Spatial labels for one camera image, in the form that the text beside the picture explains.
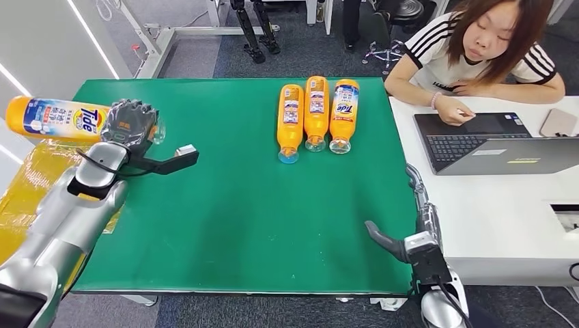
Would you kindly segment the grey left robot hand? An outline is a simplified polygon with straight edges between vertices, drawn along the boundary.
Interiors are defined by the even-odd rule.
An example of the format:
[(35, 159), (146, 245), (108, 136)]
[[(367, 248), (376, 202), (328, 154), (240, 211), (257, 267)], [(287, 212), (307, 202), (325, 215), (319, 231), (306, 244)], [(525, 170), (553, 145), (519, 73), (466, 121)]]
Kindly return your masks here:
[(145, 153), (153, 144), (158, 117), (158, 111), (141, 100), (121, 99), (110, 107), (100, 140)]

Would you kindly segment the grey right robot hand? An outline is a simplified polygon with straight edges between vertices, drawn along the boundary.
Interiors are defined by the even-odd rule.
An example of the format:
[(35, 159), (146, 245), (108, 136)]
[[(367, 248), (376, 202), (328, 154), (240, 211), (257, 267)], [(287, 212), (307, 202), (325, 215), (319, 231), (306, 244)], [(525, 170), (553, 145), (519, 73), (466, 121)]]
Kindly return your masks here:
[(409, 186), (413, 190), (416, 201), (416, 232), (401, 241), (383, 234), (372, 221), (366, 221), (365, 227), (370, 237), (379, 244), (379, 246), (387, 250), (398, 261), (410, 264), (411, 260), (407, 247), (410, 246), (411, 241), (416, 237), (418, 237), (419, 245), (423, 245), (424, 242), (426, 242), (427, 245), (441, 246), (442, 244), (440, 241), (441, 230), (436, 206), (429, 199), (420, 172), (415, 166), (406, 163), (406, 174), (410, 179)]

